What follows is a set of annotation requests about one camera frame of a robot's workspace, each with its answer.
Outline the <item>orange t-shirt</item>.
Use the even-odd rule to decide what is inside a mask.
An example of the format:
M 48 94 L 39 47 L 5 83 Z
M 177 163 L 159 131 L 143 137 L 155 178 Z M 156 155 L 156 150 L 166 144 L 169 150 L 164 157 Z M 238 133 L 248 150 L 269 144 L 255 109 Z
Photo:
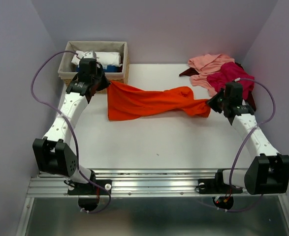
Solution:
M 195 99 L 189 87 L 164 91 L 147 91 L 119 82 L 107 88 L 107 113 L 110 121 L 132 120 L 168 111 L 183 111 L 187 115 L 207 118 L 211 108 L 205 99 Z

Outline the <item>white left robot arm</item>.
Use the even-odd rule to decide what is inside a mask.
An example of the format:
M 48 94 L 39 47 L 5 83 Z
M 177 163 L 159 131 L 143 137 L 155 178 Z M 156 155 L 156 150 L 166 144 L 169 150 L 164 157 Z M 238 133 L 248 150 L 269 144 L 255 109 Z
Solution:
M 86 194 L 96 189 L 95 173 L 79 164 L 79 149 L 72 150 L 70 142 L 78 146 L 74 134 L 76 124 L 96 92 L 109 87 L 102 65 L 94 58 L 81 59 L 79 72 L 73 77 L 64 95 L 56 118 L 44 134 L 32 145 L 37 166 L 41 172 L 61 175 L 79 183 Z

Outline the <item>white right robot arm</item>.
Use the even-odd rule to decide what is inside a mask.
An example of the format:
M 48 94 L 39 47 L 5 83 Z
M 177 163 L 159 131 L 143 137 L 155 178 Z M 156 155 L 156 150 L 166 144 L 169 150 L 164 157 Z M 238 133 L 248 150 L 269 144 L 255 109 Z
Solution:
M 242 78 L 237 78 L 226 83 L 225 88 L 206 102 L 213 111 L 223 114 L 242 138 L 231 168 L 222 170 L 220 176 L 214 178 L 213 186 L 219 192 L 232 187 L 246 189 L 251 195 L 286 193 L 289 156 L 280 154 L 260 128 L 273 117 L 257 122 L 253 109 L 244 105 L 242 81 Z M 243 148 L 253 159 L 245 171 L 236 169 Z

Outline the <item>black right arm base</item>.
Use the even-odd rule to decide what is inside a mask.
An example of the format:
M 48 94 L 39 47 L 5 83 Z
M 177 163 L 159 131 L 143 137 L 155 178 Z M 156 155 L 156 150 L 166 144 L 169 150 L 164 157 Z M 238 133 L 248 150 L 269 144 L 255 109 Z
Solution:
M 212 195 L 214 206 L 223 210 L 231 210 L 234 204 L 234 194 L 241 194 L 241 188 L 230 187 L 224 183 L 223 170 L 219 169 L 213 178 L 199 178 L 195 191 L 201 195 Z

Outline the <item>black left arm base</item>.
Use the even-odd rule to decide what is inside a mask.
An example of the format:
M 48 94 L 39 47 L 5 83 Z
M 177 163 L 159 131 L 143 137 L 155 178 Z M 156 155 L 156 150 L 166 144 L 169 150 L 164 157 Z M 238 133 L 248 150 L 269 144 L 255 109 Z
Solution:
M 75 183 L 64 180 L 67 185 L 67 194 L 78 197 L 78 206 L 81 212 L 95 214 L 104 211 L 111 202 L 112 180 L 97 179 L 96 184 L 101 188 L 87 183 Z

